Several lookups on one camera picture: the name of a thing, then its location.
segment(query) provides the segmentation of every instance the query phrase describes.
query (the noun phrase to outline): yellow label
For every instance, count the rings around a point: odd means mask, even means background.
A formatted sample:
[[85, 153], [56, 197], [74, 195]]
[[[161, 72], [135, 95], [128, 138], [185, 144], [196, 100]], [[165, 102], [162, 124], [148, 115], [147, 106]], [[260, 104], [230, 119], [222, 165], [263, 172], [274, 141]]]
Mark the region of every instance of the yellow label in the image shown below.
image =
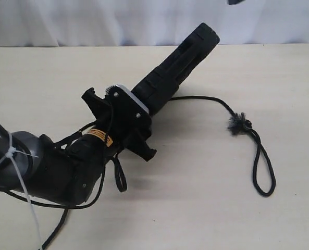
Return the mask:
[[[99, 130], [99, 129], [91, 129], [87, 132], [87, 134], [91, 134], [93, 136], [96, 136], [97, 138], [100, 138], [103, 142], [104, 142], [104, 139], [106, 137], [106, 133]], [[110, 147], [113, 143], [113, 139], [108, 136], [108, 140], [107, 140], [107, 146]]]

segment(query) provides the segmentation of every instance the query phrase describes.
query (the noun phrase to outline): white curtain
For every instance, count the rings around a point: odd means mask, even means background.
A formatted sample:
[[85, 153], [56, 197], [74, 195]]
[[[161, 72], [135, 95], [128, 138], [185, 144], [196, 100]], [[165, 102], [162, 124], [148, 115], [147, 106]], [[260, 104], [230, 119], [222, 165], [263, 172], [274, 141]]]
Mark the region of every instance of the white curtain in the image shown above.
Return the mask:
[[221, 44], [309, 43], [309, 0], [0, 0], [0, 46], [173, 45], [201, 22]]

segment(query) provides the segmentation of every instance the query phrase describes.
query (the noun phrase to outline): white table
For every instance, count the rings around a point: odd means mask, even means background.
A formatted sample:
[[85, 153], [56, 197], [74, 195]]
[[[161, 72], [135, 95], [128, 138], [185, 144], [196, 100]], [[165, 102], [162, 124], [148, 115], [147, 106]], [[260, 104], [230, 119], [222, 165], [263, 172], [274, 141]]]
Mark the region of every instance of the white table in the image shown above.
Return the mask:
[[[0, 123], [59, 140], [93, 120], [85, 90], [132, 88], [173, 49], [0, 48]], [[150, 162], [121, 154], [128, 191], [109, 164], [99, 202], [71, 212], [49, 250], [309, 249], [309, 45], [218, 46], [177, 93], [188, 94], [247, 114], [272, 160], [274, 194], [255, 191], [255, 145], [229, 134], [223, 107], [178, 101], [153, 120]], [[264, 164], [258, 177], [267, 189]], [[46, 239], [61, 210], [36, 212]], [[37, 249], [28, 205], [2, 193], [0, 249]]]

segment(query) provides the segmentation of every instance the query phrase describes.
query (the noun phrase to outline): white backdrop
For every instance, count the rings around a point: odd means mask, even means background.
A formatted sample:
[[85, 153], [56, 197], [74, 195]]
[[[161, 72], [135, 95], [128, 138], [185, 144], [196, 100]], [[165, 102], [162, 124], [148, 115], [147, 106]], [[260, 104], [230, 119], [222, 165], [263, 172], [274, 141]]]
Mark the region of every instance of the white backdrop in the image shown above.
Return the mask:
[[0, 46], [173, 45], [202, 21], [222, 44], [309, 43], [309, 0], [0, 0]]

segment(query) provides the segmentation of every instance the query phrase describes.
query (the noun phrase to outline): white zip tie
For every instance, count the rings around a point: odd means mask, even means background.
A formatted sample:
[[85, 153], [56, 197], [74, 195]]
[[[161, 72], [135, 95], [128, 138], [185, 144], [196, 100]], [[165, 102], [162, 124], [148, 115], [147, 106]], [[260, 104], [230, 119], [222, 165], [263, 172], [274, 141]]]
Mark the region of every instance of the white zip tie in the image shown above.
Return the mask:
[[5, 156], [3, 157], [4, 159], [5, 158], [9, 158], [12, 163], [13, 163], [13, 166], [15, 168], [15, 171], [18, 175], [18, 178], [19, 178], [19, 181], [21, 183], [21, 186], [22, 186], [22, 189], [24, 191], [24, 194], [27, 198], [27, 201], [28, 201], [28, 205], [29, 205], [29, 208], [30, 208], [30, 211], [32, 213], [32, 216], [34, 218], [34, 222], [35, 222], [35, 227], [36, 227], [36, 232], [37, 232], [37, 237], [38, 237], [38, 240], [39, 240], [39, 246], [40, 246], [40, 250], [43, 250], [43, 247], [42, 247], [42, 239], [41, 239], [41, 233], [40, 233], [40, 225], [39, 225], [39, 221], [38, 221], [38, 218], [36, 216], [36, 213], [35, 213], [35, 210], [34, 210], [34, 206], [33, 204], [31, 204], [31, 200], [30, 200], [30, 197], [29, 197], [29, 194], [28, 194], [28, 190], [26, 188], [26, 185], [24, 184], [24, 181], [22, 179], [22, 176], [21, 176], [21, 173], [20, 173], [20, 170], [18, 168], [18, 165], [17, 163], [15, 162], [14, 158], [13, 158], [13, 153], [14, 152], [17, 152], [17, 153], [20, 153], [20, 154], [24, 154], [24, 155], [29, 155], [29, 154], [26, 154], [22, 151], [18, 151], [16, 150], [16, 148], [13, 147], [13, 138], [12, 138], [12, 135], [10, 133], [8, 133], [9, 135], [9, 150], [8, 152], [5, 154]]

